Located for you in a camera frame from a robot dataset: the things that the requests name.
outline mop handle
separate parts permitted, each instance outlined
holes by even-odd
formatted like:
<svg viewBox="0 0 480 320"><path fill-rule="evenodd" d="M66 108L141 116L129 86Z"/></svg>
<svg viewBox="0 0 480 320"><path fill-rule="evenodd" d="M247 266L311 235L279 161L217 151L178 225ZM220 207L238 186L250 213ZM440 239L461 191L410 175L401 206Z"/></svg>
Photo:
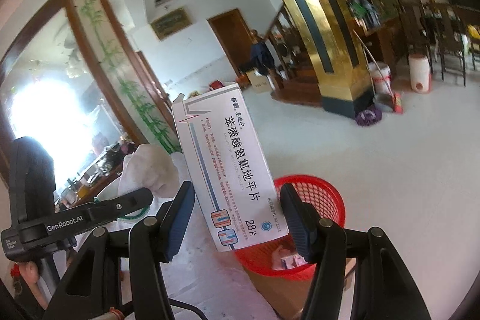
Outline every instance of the mop handle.
<svg viewBox="0 0 480 320"><path fill-rule="evenodd" d="M380 76L382 77L383 79L383 82L385 83L385 85L387 86L388 88L388 91L390 92L390 95L393 97L393 91L392 91L392 88L390 87L390 85L387 83L385 77L383 76L382 74L382 70L380 69L380 66L378 65L377 61L375 60L374 56L371 54L370 50L367 48L367 46L364 44L364 42L361 40L360 36L358 35L358 33L356 31L353 31L355 33L355 35L357 36L357 38L359 39L360 41L360 44L362 44L363 48L367 51L367 53L370 55L370 58L373 60L373 62L375 63L376 67L377 67L377 70L378 72L380 72Z"/></svg>

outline black pillar base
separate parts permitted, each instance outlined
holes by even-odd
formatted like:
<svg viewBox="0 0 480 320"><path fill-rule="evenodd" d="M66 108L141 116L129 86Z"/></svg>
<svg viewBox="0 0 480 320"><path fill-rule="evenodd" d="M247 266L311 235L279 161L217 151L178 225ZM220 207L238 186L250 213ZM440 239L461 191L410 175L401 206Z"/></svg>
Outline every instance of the black pillar base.
<svg viewBox="0 0 480 320"><path fill-rule="evenodd" d="M322 97L322 107L327 112L355 118L358 113L371 106L374 102L374 90L369 87L356 100L343 100L339 98Z"/></svg>

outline wooden chair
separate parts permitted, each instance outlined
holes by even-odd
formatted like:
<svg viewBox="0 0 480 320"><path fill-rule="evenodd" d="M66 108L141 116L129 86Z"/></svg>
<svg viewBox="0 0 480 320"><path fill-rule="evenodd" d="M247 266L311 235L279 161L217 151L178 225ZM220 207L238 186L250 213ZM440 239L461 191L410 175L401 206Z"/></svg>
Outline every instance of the wooden chair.
<svg viewBox="0 0 480 320"><path fill-rule="evenodd" d="M480 31L480 11L479 10L474 10L471 8L467 7L460 7L456 6L454 7L455 14L457 14L460 17L460 20L462 21L462 24L465 28L465 31L468 33L468 37L470 38L470 52L472 54L472 65L473 69L476 70L476 58L475 55L480 55L480 39L478 37L474 37L471 34L471 31L467 29L466 27L471 25L477 29L477 31Z"/></svg>
<svg viewBox="0 0 480 320"><path fill-rule="evenodd" d="M403 10L400 10L400 19L402 21L403 30L406 37L406 53L407 53L407 62L408 55L410 53L410 46L413 47L415 52L418 47L422 49L422 52L428 56L430 63L430 71L433 73L434 69L432 66L432 57L430 49L430 40L429 37L422 33L423 29L420 29L418 24L418 17L420 19L420 24L424 27L425 24L425 14L423 11L422 4L402 4Z"/></svg>
<svg viewBox="0 0 480 320"><path fill-rule="evenodd" d="M462 41L464 29L460 18L455 14L454 8L449 4L433 3L431 7L432 10L440 13L440 18L436 17L434 21L440 45L442 80L445 80L445 72L447 72L452 75L463 76L463 85L466 86L467 72L465 67L465 50ZM460 69L447 68L445 62L445 54L447 51L459 58Z"/></svg>

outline gold column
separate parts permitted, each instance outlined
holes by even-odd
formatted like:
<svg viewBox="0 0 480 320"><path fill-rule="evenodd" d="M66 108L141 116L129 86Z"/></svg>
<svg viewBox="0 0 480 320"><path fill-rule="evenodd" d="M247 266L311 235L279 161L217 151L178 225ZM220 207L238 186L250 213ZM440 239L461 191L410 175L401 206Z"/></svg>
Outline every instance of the gold column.
<svg viewBox="0 0 480 320"><path fill-rule="evenodd" d="M373 97L354 20L345 0L283 0L303 38L325 110L355 117Z"/></svg>

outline brown door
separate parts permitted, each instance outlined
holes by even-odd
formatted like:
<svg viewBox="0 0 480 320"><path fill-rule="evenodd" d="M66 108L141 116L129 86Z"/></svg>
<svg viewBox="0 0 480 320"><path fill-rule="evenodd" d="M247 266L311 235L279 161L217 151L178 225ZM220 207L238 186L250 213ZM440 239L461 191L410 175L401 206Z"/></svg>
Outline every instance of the brown door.
<svg viewBox="0 0 480 320"><path fill-rule="evenodd" d="M238 9L227 11L208 20L220 45L239 75L239 67L250 62L252 42L250 31Z"/></svg>

